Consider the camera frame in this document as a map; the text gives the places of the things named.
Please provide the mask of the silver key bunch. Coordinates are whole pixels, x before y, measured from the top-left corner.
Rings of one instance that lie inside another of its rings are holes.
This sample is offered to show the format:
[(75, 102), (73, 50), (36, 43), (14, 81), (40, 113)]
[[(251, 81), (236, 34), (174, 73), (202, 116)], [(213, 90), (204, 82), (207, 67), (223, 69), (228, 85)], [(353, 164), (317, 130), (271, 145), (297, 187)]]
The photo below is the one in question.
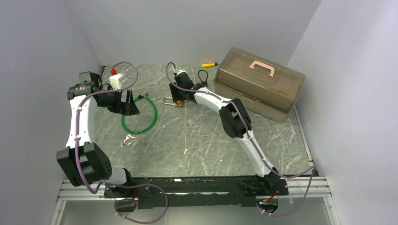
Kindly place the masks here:
[(128, 148), (131, 148), (136, 137), (132, 136), (131, 134), (126, 135), (125, 139), (120, 142), (119, 146), (120, 147), (125, 147), (127, 146)]

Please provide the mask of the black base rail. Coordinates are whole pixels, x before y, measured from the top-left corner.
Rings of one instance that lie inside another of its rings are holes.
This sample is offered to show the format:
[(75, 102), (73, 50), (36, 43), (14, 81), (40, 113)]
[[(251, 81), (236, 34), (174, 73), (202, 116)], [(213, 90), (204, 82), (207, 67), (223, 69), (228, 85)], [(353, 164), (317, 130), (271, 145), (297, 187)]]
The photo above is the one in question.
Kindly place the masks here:
[(132, 189), (107, 187), (106, 199), (129, 199), (138, 209), (240, 205), (255, 207), (263, 198), (289, 194), (287, 182), (272, 176), (158, 177), (133, 178)]

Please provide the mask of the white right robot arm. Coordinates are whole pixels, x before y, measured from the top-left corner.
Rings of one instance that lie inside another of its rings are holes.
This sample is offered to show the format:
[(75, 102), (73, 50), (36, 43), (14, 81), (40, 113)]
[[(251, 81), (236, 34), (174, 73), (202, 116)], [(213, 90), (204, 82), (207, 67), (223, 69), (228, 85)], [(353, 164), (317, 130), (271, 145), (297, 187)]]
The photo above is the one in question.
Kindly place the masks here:
[(242, 101), (213, 93), (205, 81), (194, 84), (185, 70), (175, 69), (173, 74), (175, 81), (169, 84), (173, 101), (192, 101), (219, 114), (224, 132), (240, 144), (249, 158), (259, 181), (259, 190), (269, 195), (279, 186), (286, 187), (286, 180), (277, 175), (276, 168), (259, 147)]

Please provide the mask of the green cable lock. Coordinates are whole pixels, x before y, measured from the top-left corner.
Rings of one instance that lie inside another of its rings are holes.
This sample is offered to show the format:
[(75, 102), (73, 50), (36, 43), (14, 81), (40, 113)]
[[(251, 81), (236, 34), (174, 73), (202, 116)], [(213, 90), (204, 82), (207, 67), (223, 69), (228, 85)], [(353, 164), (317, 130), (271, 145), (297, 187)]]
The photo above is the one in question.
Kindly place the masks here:
[(143, 134), (150, 131), (158, 120), (158, 109), (154, 101), (148, 96), (147, 91), (141, 93), (134, 99), (136, 103), (139, 100), (144, 100), (144, 103), (139, 103), (140, 106), (144, 106), (144, 115), (138, 116), (136, 121), (132, 121), (130, 117), (121, 117), (121, 125), (123, 129), (131, 135)]

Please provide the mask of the translucent brown toolbox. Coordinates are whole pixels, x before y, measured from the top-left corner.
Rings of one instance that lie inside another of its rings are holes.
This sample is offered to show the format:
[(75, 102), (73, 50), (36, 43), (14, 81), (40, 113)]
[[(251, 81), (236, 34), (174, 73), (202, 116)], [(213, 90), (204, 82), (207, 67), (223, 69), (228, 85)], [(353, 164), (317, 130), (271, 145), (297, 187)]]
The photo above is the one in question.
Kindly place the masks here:
[(238, 48), (231, 48), (214, 78), (216, 94), (239, 98), (246, 109), (276, 122), (290, 116), (306, 76)]

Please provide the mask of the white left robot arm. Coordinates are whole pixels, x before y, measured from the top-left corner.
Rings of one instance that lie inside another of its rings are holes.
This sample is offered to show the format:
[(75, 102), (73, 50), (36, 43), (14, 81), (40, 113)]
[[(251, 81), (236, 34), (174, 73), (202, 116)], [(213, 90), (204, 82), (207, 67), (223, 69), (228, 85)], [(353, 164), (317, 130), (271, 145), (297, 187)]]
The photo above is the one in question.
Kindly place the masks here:
[(109, 157), (95, 142), (95, 113), (99, 107), (125, 116), (140, 113), (131, 90), (122, 101), (122, 84), (127, 75), (112, 73), (107, 89), (100, 75), (93, 72), (79, 74), (80, 82), (69, 88), (67, 98), (71, 108), (70, 134), (64, 150), (56, 153), (56, 160), (75, 187), (92, 183), (111, 183), (124, 197), (134, 193), (135, 184), (127, 169), (111, 165)]

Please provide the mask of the brass padlock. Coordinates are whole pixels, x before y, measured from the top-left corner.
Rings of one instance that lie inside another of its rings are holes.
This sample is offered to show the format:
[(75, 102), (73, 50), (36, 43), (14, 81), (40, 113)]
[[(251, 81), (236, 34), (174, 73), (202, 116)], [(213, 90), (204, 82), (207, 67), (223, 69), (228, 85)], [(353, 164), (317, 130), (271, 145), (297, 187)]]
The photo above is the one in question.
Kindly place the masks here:
[(172, 97), (165, 97), (162, 100), (163, 104), (165, 105), (172, 105), (172, 106), (177, 106), (177, 107), (182, 107), (184, 105), (184, 101), (180, 100), (174, 100)]

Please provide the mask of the yellow screwdriver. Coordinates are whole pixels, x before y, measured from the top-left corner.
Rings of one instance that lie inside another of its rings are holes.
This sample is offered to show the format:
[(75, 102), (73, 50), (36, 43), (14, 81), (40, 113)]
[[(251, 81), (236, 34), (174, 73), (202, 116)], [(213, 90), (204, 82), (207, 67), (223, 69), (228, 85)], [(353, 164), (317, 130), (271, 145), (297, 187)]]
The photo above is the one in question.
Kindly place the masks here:
[(215, 67), (215, 66), (217, 66), (218, 64), (217, 63), (206, 63), (206, 64), (202, 64), (201, 65), (201, 67), (202, 68), (211, 68), (211, 67)]

